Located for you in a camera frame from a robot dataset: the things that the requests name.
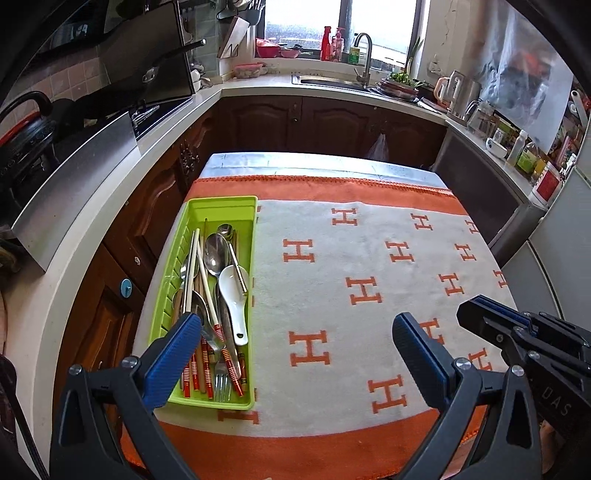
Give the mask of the orange and cream H blanket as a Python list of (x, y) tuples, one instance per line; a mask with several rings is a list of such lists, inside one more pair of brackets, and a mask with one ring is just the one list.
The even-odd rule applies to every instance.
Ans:
[(238, 412), (168, 405), (161, 425), (202, 479), (381, 479), (436, 420), (392, 339), (410, 312), (455, 357), (505, 369), (462, 329), (458, 306), (513, 299), (460, 202), (444, 188), (357, 179), (200, 179), (193, 198), (259, 201), (250, 383)]

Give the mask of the green plastic utensil tray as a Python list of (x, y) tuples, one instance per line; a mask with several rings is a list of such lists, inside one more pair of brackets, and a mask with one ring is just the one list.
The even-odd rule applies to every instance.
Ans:
[[(181, 208), (177, 225), (171, 229), (171, 244), (164, 249), (162, 278), (157, 281), (155, 306), (149, 315), (148, 340), (153, 341), (165, 333), (172, 325), (173, 296), (181, 285), (180, 268), (189, 252), (189, 240), (194, 230), (207, 237), (216, 232), (222, 224), (235, 229), (235, 251), (242, 268), (245, 281), (252, 273), (254, 245), (256, 238), (257, 199), (254, 196), (197, 198), (187, 201)], [(171, 391), (167, 403), (187, 407), (213, 408), (226, 410), (249, 410), (254, 405), (252, 374), (252, 343), (238, 341), (238, 352), (245, 355), (245, 375), (247, 384), (241, 396), (231, 393), (228, 402), (215, 402), (207, 394), (193, 390), (188, 397), (177, 383)]]

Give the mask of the white ceramic soup spoon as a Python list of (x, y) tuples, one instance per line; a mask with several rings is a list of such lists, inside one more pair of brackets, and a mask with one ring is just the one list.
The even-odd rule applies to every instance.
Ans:
[(242, 295), (242, 289), (238, 284), (238, 276), (233, 265), (228, 265), (221, 271), (217, 285), (228, 307), (233, 341), (236, 346), (245, 346), (249, 343), (245, 320), (247, 297)]

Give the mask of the steel spoon gold handle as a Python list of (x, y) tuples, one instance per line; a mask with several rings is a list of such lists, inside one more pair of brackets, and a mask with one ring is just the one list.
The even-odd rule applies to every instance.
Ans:
[(231, 263), (233, 267), (235, 267), (235, 273), (238, 276), (238, 284), (240, 289), (242, 289), (242, 295), (246, 296), (249, 291), (247, 290), (245, 277), (242, 275), (242, 270), (240, 269), (238, 263), (238, 257), (236, 257), (235, 249), (233, 248), (232, 244), (233, 236), (235, 236), (235, 229), (233, 229), (231, 224), (221, 224), (221, 226), (217, 228), (217, 233), (221, 235), (221, 237), (225, 240), (225, 243), (228, 244), (228, 252)]

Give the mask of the cream chopstick red striped end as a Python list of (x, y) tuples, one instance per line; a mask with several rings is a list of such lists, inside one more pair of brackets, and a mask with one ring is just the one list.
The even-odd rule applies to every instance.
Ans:
[(231, 392), (235, 392), (236, 394), (238, 394), (238, 396), (241, 396), (242, 395), (242, 388), (240, 388), (238, 373), (236, 373), (235, 366), (233, 366), (233, 364), (232, 364), (230, 354), (228, 352), (228, 346), (226, 346), (225, 337), (224, 337), (224, 334), (222, 331), (221, 322), (219, 322), (219, 319), (218, 319), (218, 316), (216, 313), (216, 305), (215, 305), (214, 299), (212, 297), (211, 290), (209, 289), (208, 272), (206, 271), (206, 268), (204, 265), (204, 239), (202, 238), (201, 234), (198, 235), (197, 245), (198, 245), (198, 247), (197, 247), (197, 264), (198, 264), (198, 273), (199, 273), (201, 288), (205, 294), (205, 303), (208, 307), (209, 318), (211, 318), (211, 325), (214, 328), (215, 333), (219, 336), (219, 338), (221, 338), (222, 345), (224, 348), (223, 355), (225, 358), (226, 366), (228, 366), (230, 385), (231, 385), (230, 396), (231, 396)]

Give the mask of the light wooden chopstick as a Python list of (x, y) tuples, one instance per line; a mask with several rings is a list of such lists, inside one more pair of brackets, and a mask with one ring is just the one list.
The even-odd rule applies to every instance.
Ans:
[(239, 369), (240, 369), (240, 377), (239, 377), (240, 388), (242, 388), (242, 393), (245, 394), (247, 392), (247, 390), (249, 390), (249, 378), (247, 378), (247, 376), (249, 376), (249, 372), (247, 371), (247, 363), (246, 363), (245, 353), (243, 353), (243, 352), (238, 353), (238, 363), (239, 363)]

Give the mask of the stainless range panel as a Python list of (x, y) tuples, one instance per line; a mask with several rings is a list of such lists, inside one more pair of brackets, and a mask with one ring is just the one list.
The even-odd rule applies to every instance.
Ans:
[(90, 197), (136, 146), (125, 112), (74, 150), (26, 203), (10, 230), (42, 270)]

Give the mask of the wooden cutting board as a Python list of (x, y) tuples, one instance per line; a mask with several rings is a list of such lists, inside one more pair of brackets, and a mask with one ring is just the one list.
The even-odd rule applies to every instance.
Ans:
[(217, 52), (218, 59), (236, 58), (242, 47), (248, 47), (250, 42), (250, 24), (242, 17), (235, 16), (229, 24), (221, 46)]

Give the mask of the cream chopstick red band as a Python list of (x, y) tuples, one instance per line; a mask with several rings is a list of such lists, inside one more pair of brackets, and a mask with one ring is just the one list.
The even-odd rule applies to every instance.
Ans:
[(204, 388), (207, 398), (213, 399), (213, 385), (211, 380), (211, 363), (209, 363), (208, 344), (205, 339), (200, 340), (200, 360), (204, 370)]

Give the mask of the kitchen faucet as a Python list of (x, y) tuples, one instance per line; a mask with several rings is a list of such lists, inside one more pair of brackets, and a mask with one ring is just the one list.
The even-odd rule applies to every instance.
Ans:
[(365, 63), (363, 69), (353, 68), (356, 73), (356, 82), (358, 82), (363, 89), (367, 89), (370, 86), (370, 68), (372, 68), (372, 55), (373, 55), (373, 39), (368, 33), (356, 34), (355, 41), (353, 41), (353, 47), (358, 48), (362, 41), (365, 40), (367, 43), (367, 52), (365, 54)]

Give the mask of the steel fork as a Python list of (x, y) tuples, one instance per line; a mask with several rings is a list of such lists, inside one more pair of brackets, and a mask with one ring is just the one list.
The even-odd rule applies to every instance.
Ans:
[(205, 339), (208, 344), (213, 400), (218, 403), (228, 402), (231, 385), (228, 366), (226, 366), (223, 355), (222, 341), (211, 325), (211, 318), (209, 318), (209, 311), (204, 298), (195, 290), (192, 292), (192, 312), (197, 314), (197, 317), (201, 320), (201, 339)]

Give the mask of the red label container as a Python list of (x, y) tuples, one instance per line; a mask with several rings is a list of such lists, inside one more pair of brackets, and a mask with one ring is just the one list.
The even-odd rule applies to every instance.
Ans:
[(532, 189), (532, 194), (539, 202), (548, 205), (554, 197), (561, 181), (562, 177), (560, 172), (551, 162), (549, 162), (546, 164), (544, 170), (536, 181)]

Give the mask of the green bottle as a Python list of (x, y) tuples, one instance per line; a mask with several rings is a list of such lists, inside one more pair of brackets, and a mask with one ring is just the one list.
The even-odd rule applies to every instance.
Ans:
[(538, 162), (538, 148), (534, 142), (529, 142), (520, 153), (516, 161), (516, 170), (525, 177), (530, 177)]

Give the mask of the steel kettle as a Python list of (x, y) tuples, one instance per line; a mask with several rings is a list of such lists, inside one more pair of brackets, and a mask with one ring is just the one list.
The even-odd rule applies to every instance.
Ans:
[(468, 108), (479, 98), (480, 91), (480, 83), (454, 70), (450, 76), (438, 79), (434, 96), (449, 116), (460, 122), (466, 122)]

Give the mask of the grey refrigerator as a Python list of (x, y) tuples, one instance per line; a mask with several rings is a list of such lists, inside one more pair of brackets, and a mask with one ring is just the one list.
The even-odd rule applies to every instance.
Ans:
[(520, 311), (543, 311), (590, 328), (589, 136), (556, 200), (503, 273)]

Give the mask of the large steel spoon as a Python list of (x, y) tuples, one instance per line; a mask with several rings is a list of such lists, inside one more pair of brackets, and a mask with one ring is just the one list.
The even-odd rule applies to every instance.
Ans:
[(225, 337), (226, 346), (228, 346), (228, 352), (235, 371), (238, 373), (238, 377), (242, 377), (242, 369), (240, 368), (238, 351), (236, 350), (235, 342), (232, 338), (231, 320), (228, 311), (228, 305), (226, 305), (221, 295), (221, 272), (228, 265), (228, 249), (224, 244), (225, 240), (218, 233), (210, 234), (205, 240), (204, 245), (204, 265), (207, 272), (214, 276), (216, 279), (214, 286), (214, 298), (216, 305), (216, 313), (221, 322), (222, 331)]

